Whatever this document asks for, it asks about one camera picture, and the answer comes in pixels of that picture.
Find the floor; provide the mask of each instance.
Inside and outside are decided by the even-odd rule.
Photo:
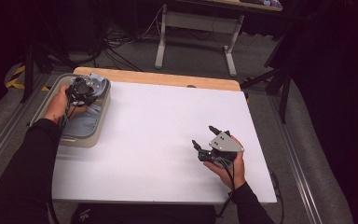
[[[229,35],[212,34],[211,36],[208,33],[169,29],[163,67],[158,70],[154,68],[158,34],[156,29],[152,29],[151,32],[154,32],[155,35],[151,35],[152,33],[146,35],[145,37],[149,39],[122,45],[115,51],[146,72],[234,79],[240,83],[246,77],[256,77],[270,69],[264,67],[264,63],[278,44],[272,40],[271,36],[241,34],[232,52],[238,75],[230,77],[226,59],[221,50],[222,46],[228,42]],[[83,53],[71,54],[73,61],[87,57],[88,55]],[[95,60],[95,63],[81,65],[132,70],[117,61],[115,65],[104,52]],[[9,71],[7,78],[10,78],[16,69],[17,67],[14,66]],[[51,86],[59,75],[71,72],[68,67],[55,65],[44,86]],[[35,79],[46,76],[37,71],[34,75]],[[267,96],[263,92],[265,85],[266,83],[258,84],[249,91],[249,108],[267,165],[279,180],[284,202],[284,209],[280,203],[265,204],[268,214],[276,223],[281,221],[282,210],[284,210],[284,223],[289,224],[352,223],[348,205],[336,179],[331,174],[296,84],[292,83],[289,93],[286,125],[279,122],[274,110],[274,105],[277,101],[279,102],[280,97]],[[21,89],[9,88],[8,94],[1,100],[0,133],[10,121],[13,111],[18,108],[22,92]],[[7,139],[7,145],[3,146],[3,151],[0,154],[0,175],[21,144],[33,114],[46,95],[46,91],[36,90],[33,101],[24,109],[24,115],[18,118],[19,121],[15,127],[12,127],[15,133]],[[310,197],[304,198],[301,193],[303,189],[310,190],[316,211],[307,209],[307,204],[312,201],[306,201]],[[76,203],[55,203],[55,210],[61,223],[69,223],[69,218],[75,207]],[[228,207],[225,217],[219,218],[217,223],[239,223],[235,204]]]

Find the person's left hand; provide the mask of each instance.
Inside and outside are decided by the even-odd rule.
[[[65,108],[68,106],[68,97],[65,94],[67,88],[67,86],[60,86],[59,92],[52,97],[44,116],[45,119],[50,119],[57,123],[58,119],[63,116]]]

